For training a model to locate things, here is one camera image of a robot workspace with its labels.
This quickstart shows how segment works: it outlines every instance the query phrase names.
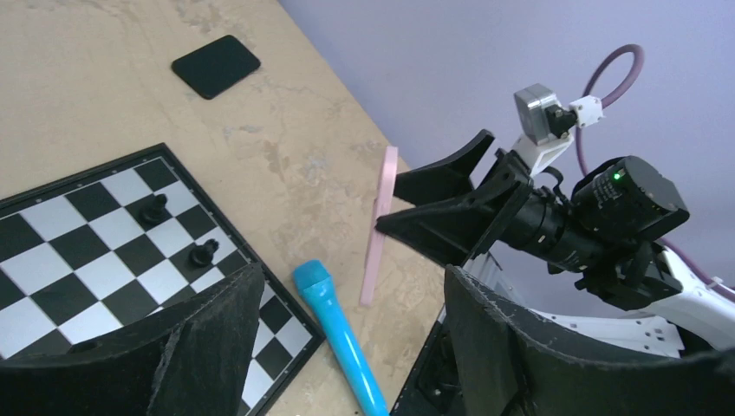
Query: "chessboard frame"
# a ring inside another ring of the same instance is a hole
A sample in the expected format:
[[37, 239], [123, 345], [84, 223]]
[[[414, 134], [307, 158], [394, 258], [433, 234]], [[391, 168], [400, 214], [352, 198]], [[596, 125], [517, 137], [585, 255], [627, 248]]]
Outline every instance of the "chessboard frame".
[[43, 196], [43, 200], [51, 199], [73, 191], [78, 187], [77, 184], [80, 184], [82, 181], [89, 183], [97, 182], [108, 176], [114, 175], [117, 172], [136, 166], [141, 161], [146, 162], [149, 159], [156, 159], [158, 157], [161, 157], [165, 163], [167, 163], [169, 167], [179, 175], [179, 179], [182, 182], [191, 187], [193, 194], [199, 203], [209, 211], [219, 222], [220, 226], [231, 235], [231, 240], [236, 245], [237, 249], [243, 251], [249, 258], [262, 264], [263, 273], [265, 274], [265, 282], [271, 286], [273, 291], [276, 292], [284, 302], [287, 303], [287, 306], [289, 306], [293, 315], [306, 324], [306, 329], [312, 335], [311, 340], [306, 344], [304, 350], [285, 368], [285, 371], [287, 372], [285, 377], [282, 377], [280, 380], [274, 380], [273, 386], [271, 386], [263, 396], [265, 400], [261, 400], [257, 406], [250, 410], [249, 413], [254, 415], [266, 414], [276, 402], [277, 398], [283, 393], [283, 390], [286, 389], [294, 377], [296, 377], [296, 375], [301, 371], [306, 362], [309, 361], [314, 352], [316, 352], [319, 346], [322, 345], [326, 337], [322, 329], [316, 325], [314, 320], [303, 310], [291, 293], [276, 278], [276, 275], [273, 274], [268, 265], [252, 249], [247, 240], [245, 240], [225, 214], [219, 210], [219, 208], [214, 204], [214, 201], [212, 201], [209, 195], [207, 195], [196, 179], [194, 179], [186, 168], [184, 168], [184, 165], [179, 161], [166, 143], [159, 143], [158, 145], [150, 146], [139, 150], [138, 152], [130, 153], [121, 158], [69, 175], [63, 179], [58, 179], [46, 185], [41, 185], [11, 197], [4, 198], [0, 200], [0, 218], [37, 204], [39, 202], [37, 200], [41, 196]]

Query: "white square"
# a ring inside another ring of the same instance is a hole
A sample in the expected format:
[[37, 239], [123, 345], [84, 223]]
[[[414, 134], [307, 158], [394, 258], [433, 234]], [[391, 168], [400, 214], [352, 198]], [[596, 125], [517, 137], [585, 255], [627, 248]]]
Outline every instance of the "white square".
[[67, 262], [50, 244], [44, 243], [0, 263], [6, 275], [26, 295], [49, 286], [71, 273]]
[[110, 251], [75, 272], [94, 297], [101, 300], [133, 281], [133, 272]]
[[255, 343], [253, 344], [252, 356], [255, 357], [256, 355], [260, 354], [260, 352], [263, 351], [263, 348], [265, 348], [265, 346], [268, 345], [268, 343], [272, 339], [273, 332], [270, 331], [268, 325], [266, 325], [262, 320], [258, 319], [257, 333], [255, 335]]
[[56, 197], [21, 211], [34, 230], [50, 241], [87, 223], [68, 199]]
[[180, 181], [159, 189], [155, 193], [156, 195], [160, 195], [161, 193], [166, 195], [166, 198], [168, 199], [168, 202], [166, 202], [166, 210], [174, 217], [199, 204], [197, 199], [194, 198], [192, 192], [189, 191], [189, 188]]
[[263, 305], [271, 299], [271, 297], [275, 296], [276, 292], [273, 291], [273, 289], [270, 288], [269, 284], [265, 284], [265, 288], [263, 288], [263, 295], [260, 296], [260, 306], [259, 308], [262, 308]]
[[149, 271], [138, 276], [138, 282], [146, 288], [146, 291], [158, 304], [167, 301], [189, 284], [168, 260], [156, 264]]
[[148, 231], [147, 235], [166, 257], [173, 256], [179, 250], [194, 242], [192, 236], [184, 230], [184, 227], [176, 218], [171, 218], [163, 224], [156, 225]]
[[89, 223], [89, 226], [110, 250], [115, 250], [143, 234], [143, 229], [125, 208], [109, 212]]
[[197, 238], [197, 245], [204, 244], [205, 241], [210, 238], [214, 238], [219, 243], [219, 248], [214, 252], [214, 258], [211, 260], [212, 264], [221, 262], [223, 258], [229, 256], [230, 253], [236, 249], [232, 240], [230, 240], [227, 237], [227, 234], [224, 234], [224, 231], [219, 227], [216, 227], [214, 230], [204, 234], [204, 236]]
[[276, 338], [292, 357], [296, 357], [311, 340], [311, 334], [298, 319], [291, 316], [291, 319], [278, 331]]
[[273, 385], [273, 380], [270, 378], [268, 373], [260, 367], [260, 364], [255, 360], [250, 361], [248, 367], [248, 375], [245, 377], [245, 387], [243, 388], [243, 401], [247, 403], [250, 408], [262, 399], [263, 395], [268, 392], [270, 386]]
[[218, 268], [214, 267], [192, 283], [192, 289], [199, 293], [222, 279], [224, 279], [224, 275]]
[[0, 355], [13, 354], [53, 331], [56, 325], [29, 297], [0, 310]]
[[59, 327], [59, 331], [64, 334], [69, 342], [78, 344], [115, 331], [118, 328], [122, 328], [120, 321], [114, 317], [107, 306], [97, 302], [84, 309], [79, 315], [64, 322]]
[[135, 169], [116, 173], [100, 181], [118, 204], [128, 205], [153, 193]]

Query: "purple wall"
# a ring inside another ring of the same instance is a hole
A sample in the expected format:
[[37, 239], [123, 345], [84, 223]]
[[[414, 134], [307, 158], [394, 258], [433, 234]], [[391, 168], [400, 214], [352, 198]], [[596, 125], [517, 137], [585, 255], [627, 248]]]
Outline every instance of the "purple wall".
[[[587, 130], [588, 162], [636, 154], [673, 180], [692, 218], [669, 237], [735, 284], [735, 2], [281, 3], [411, 167], [453, 152], [480, 128], [509, 148], [520, 133], [515, 91], [541, 82], [567, 103], [609, 52], [639, 43], [643, 73]], [[613, 64], [594, 93], [609, 92], [631, 61]], [[555, 167], [569, 192], [581, 178], [574, 152]], [[507, 247], [494, 253], [532, 307], [620, 314], [576, 292], [576, 276], [547, 276], [541, 262]]]

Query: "cable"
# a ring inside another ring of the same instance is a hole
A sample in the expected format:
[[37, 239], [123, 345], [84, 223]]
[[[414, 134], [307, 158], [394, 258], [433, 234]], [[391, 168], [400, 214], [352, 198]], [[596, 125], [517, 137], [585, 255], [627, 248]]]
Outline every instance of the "cable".
[[[597, 67], [595, 72], [592, 74], [592, 77], [587, 83], [587, 87], [584, 88], [582, 97], [590, 95], [592, 93], [592, 88], [597, 83], [597, 79], [600, 78], [600, 75], [602, 75], [605, 69], [608, 68], [610, 63], [612, 63], [620, 55], [626, 53], [633, 54], [633, 65], [631, 66], [630, 71], [628, 71], [628, 75], [625, 76], [625, 79], [622, 80], [620, 85], [618, 85], [613, 90], [613, 92], [606, 95], [605, 98], [602, 99], [602, 108], [609, 107], [612, 103], [618, 101], [618, 99], [622, 97], [622, 95], [625, 94], [626, 91], [628, 91], [628, 89], [633, 85], [635, 80], [638, 78], [638, 75], [641, 74], [641, 70], [643, 69], [643, 61], [645, 60], [645, 58], [643, 54], [643, 48], [641, 48], [640, 45], [630, 43], [628, 45], [619, 47], [618, 49], [613, 51], [612, 54], [608, 55], [608, 57], [605, 58], [604, 61], [602, 61], [600, 66]], [[582, 150], [582, 130], [579, 127], [577, 127], [575, 130], [575, 137], [576, 159], [577, 162], [579, 162], [579, 168], [582, 171], [582, 176], [587, 176], [587, 174], [589, 173], [589, 169], [587, 168], [587, 160], [584, 158], [584, 151]], [[692, 270], [692, 273], [705, 285], [710, 285], [714, 282], [682, 249], [677, 247], [675, 244], [672, 244], [665, 238], [662, 238], [661, 242], [671, 251], [676, 253], [681, 258], [681, 260], [689, 267], [689, 269]], [[730, 291], [727, 287], [715, 283], [712, 286], [712, 289], [724, 298], [729, 299], [731, 302], [735, 302], [735, 293]]]
[[[602, 99], [602, 108], [606, 108], [610, 104], [618, 101], [618, 99], [622, 97], [622, 95], [625, 94], [626, 91], [628, 91], [628, 88], [633, 85], [635, 80], [638, 78], [638, 75], [641, 73], [641, 70], [643, 69], [643, 61], [645, 58], [643, 55], [643, 48], [641, 48], [641, 46], [639, 45], [631, 43], [625, 46], [621, 46], [616, 49], [612, 54], [610, 54], [607, 58], [605, 58], [600, 66], [597, 67], [595, 73], [592, 74], [592, 78], [589, 79], [587, 87], [584, 88], [584, 93], [582, 93], [582, 97], [586, 97], [587, 95], [590, 95], [592, 93], [592, 87], [595, 86], [595, 84], [597, 83], [597, 79], [600, 78], [600, 75], [602, 75], [605, 69], [608, 68], [610, 63], [617, 59], [618, 56], [626, 54], [628, 52], [633, 53], [633, 66], [630, 68], [628, 75], [626, 75], [625, 79], [622, 80], [620, 85], [618, 85], [612, 93], [608, 94], [605, 98]], [[582, 129], [580, 129], [579, 127], [577, 127], [575, 130], [575, 137], [576, 158], [579, 162], [579, 168], [582, 170], [582, 176], [587, 176], [587, 173], [589, 173], [589, 169], [587, 168], [587, 160], [585, 160], [584, 152], [582, 151]]]

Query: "chessboard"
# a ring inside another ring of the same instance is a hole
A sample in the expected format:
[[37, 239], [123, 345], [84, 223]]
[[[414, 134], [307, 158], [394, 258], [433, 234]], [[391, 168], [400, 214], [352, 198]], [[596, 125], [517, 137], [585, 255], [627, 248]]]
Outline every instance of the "chessboard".
[[[64, 354], [254, 262], [262, 261], [164, 144], [7, 198], [0, 359]], [[324, 339], [263, 270], [238, 416], [265, 414]]]

